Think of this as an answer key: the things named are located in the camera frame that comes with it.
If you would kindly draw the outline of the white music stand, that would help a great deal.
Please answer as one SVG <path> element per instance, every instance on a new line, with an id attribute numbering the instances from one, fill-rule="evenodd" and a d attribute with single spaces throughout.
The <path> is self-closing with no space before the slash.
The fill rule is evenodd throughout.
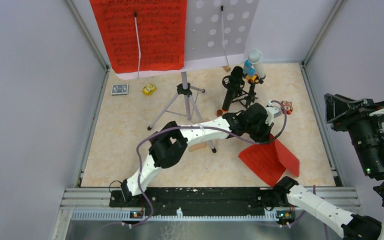
<path id="1" fill-rule="evenodd" d="M 185 61 L 179 70 L 117 73 L 124 80 L 234 65 L 244 57 L 256 0 L 186 0 Z"/>

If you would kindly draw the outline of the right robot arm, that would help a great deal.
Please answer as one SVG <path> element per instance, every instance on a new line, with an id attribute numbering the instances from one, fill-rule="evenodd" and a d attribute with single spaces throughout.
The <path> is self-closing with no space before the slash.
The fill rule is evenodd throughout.
<path id="1" fill-rule="evenodd" d="M 351 99 L 327 93 L 326 122 L 336 132 L 347 132 L 364 174 L 380 181 L 374 191 L 382 199 L 384 211 L 384 101 Z M 384 240 L 384 219 L 378 221 L 335 206 L 318 197 L 290 177 L 273 187 L 279 206 L 298 207 L 326 224 L 344 240 Z"/>

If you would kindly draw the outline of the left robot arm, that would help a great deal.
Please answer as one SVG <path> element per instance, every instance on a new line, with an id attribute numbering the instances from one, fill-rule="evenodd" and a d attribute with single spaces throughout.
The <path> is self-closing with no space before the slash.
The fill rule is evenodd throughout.
<path id="1" fill-rule="evenodd" d="M 281 113 L 282 110 L 272 104 L 255 103 L 246 110 L 228 112 L 197 124 L 167 123 L 147 138 L 148 154 L 139 160 L 138 170 L 121 183 L 121 200 L 129 207 L 136 206 L 149 183 L 161 170 L 176 165 L 189 146 L 232 137 L 241 139 L 243 134 L 249 135 L 253 144 L 270 143 L 274 119 Z"/>

